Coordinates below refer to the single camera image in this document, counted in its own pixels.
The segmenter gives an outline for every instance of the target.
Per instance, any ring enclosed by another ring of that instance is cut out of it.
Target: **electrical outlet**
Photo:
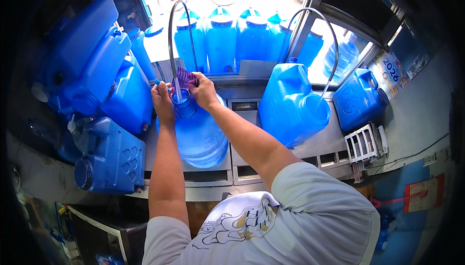
[[[436,153],[433,153],[430,156],[423,158],[423,167],[436,162],[436,160],[438,160],[438,158],[436,157]]]

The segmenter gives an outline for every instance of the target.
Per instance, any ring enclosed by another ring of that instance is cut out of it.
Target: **cable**
[[[384,165],[387,165],[387,164],[392,164],[394,162],[397,162],[399,160],[402,160],[402,159],[406,159],[406,158],[410,158],[410,157],[413,157],[413,156],[417,156],[419,155],[420,153],[424,152],[425,150],[431,148],[433,145],[435,145],[436,143],[438,143],[440,140],[444,139],[445,137],[447,137],[449,135],[449,133],[445,134],[444,136],[442,136],[441,138],[439,138],[436,142],[434,142],[433,144],[429,145],[428,147],[426,147],[425,149],[421,150],[420,152],[416,153],[416,154],[413,154],[413,155],[410,155],[410,156],[405,156],[405,157],[402,157],[402,158],[398,158],[396,160],[393,160],[391,162],[388,162],[386,163],[386,159],[387,159],[387,156],[384,158],[384,163],[382,165],[379,165],[379,166],[373,166],[373,167],[369,167],[368,169],[372,169],[372,168],[378,168],[378,170],[376,170],[375,173],[373,173],[372,175],[375,175],[376,173],[378,173],[378,171],[380,171],[380,169],[384,166]]]

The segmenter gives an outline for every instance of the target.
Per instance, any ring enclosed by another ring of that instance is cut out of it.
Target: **bottle neck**
[[[178,100],[176,91],[174,91],[171,101],[178,112],[179,117],[191,117],[195,113],[195,101],[191,97],[189,90],[181,88],[181,100]]]

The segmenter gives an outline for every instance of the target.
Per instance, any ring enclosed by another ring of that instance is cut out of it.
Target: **stainless steel counter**
[[[264,87],[220,88],[217,92],[226,100],[230,109],[261,127],[258,105]],[[331,93],[328,93],[329,98],[326,99],[331,109],[328,126],[291,151],[329,175],[342,178],[352,174],[352,168],[331,96]],[[149,133],[143,137],[146,143],[145,171],[152,171],[157,145],[155,122],[152,124]],[[182,165],[186,180],[186,201],[219,201],[228,195],[267,190],[259,175],[231,145],[224,160],[215,167],[199,169],[184,161]],[[146,173],[142,193],[134,193],[130,196],[147,198],[149,177],[149,173]]]

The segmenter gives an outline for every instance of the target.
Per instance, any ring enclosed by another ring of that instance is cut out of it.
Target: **calendar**
[[[425,190],[428,191],[425,197],[417,196],[404,201],[404,213],[440,206],[444,195],[444,174],[405,186],[405,197]]]

